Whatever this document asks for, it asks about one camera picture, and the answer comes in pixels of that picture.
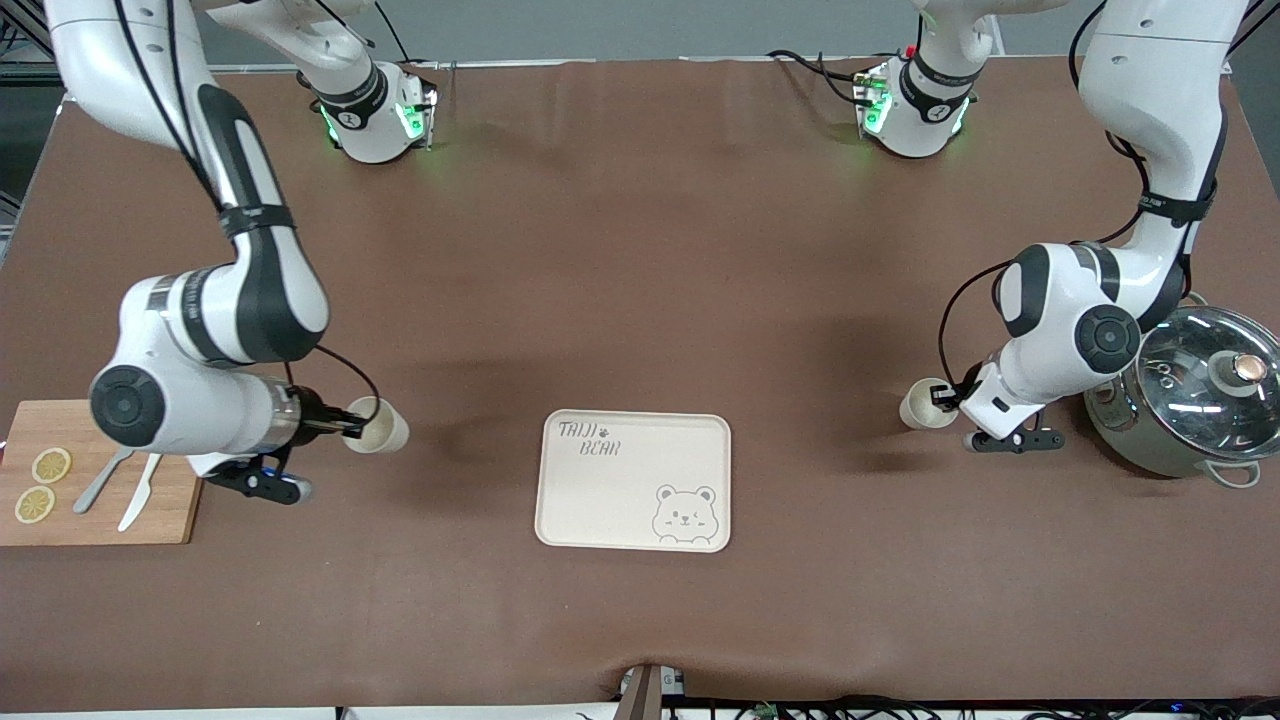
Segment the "bear drawing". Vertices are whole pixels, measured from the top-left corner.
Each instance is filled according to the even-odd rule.
[[[658,514],[653,516],[653,532],[660,542],[710,544],[719,530],[719,521],[712,511],[716,491],[700,487],[694,492],[680,492],[672,486],[658,488]]]

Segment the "lemon slice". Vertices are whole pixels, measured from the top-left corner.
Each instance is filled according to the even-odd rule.
[[[56,497],[52,488],[45,486],[27,488],[18,497],[18,503],[13,506],[13,514],[24,525],[38,523],[54,511],[54,500]]]
[[[50,447],[31,462],[31,477],[37,483],[56,483],[72,471],[72,454],[61,447]]]

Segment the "knife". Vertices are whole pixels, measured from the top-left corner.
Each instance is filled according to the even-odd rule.
[[[115,455],[106,462],[106,468],[102,468],[102,471],[97,474],[97,478],[93,478],[93,483],[84,488],[84,492],[82,492],[76,500],[76,505],[72,506],[72,511],[77,515],[88,512],[88,509],[93,507],[93,501],[96,501],[97,496],[102,492],[102,486],[105,486],[106,480],[111,478],[111,473],[120,466],[120,462],[128,460],[131,455],[133,455],[132,447],[120,446],[120,450],[116,450]]]
[[[124,511],[124,518],[120,518],[120,527],[115,528],[119,532],[129,529],[129,525],[138,519],[138,514],[146,506],[147,500],[151,498],[151,475],[156,471],[156,465],[160,464],[160,459],[164,455],[152,452],[147,456],[147,466],[142,469],[142,478],[138,480],[138,489],[133,491],[133,500],[129,501],[129,507]]]

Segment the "silver knife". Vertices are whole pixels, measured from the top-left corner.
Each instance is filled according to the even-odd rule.
[[[113,455],[106,462],[106,468],[102,468],[102,471],[97,474],[97,478],[93,478],[93,483],[84,488],[84,492],[82,492],[76,500],[76,505],[72,506],[72,511],[77,515],[88,512],[88,509],[93,507],[93,501],[97,500],[97,496],[102,492],[102,486],[105,486],[106,480],[111,478],[111,473],[120,466],[120,462],[128,460],[131,455],[133,455],[132,447],[120,446],[120,450],[116,450],[115,455]]]
[[[160,464],[160,459],[164,455],[152,452],[147,456],[147,466],[142,469],[142,478],[138,480],[138,489],[133,491],[133,500],[129,501],[129,507],[124,511],[124,518],[120,518],[120,527],[115,528],[119,532],[129,529],[129,525],[138,519],[138,514],[147,505],[147,500],[151,498],[151,475],[156,471],[156,465]]]

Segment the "cutting board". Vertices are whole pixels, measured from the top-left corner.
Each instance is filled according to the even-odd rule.
[[[0,461],[0,546],[15,544],[179,544],[191,538],[196,503],[204,482],[180,455],[160,460],[151,478],[151,500],[125,532],[115,528],[138,487],[146,452],[120,462],[97,502],[83,515],[72,511],[76,500],[119,450],[88,413],[87,400],[28,400],[18,405],[9,445]],[[44,520],[24,525],[14,516],[18,496],[40,484],[31,462],[42,451],[61,447],[72,454],[65,478],[49,484],[56,498]]]

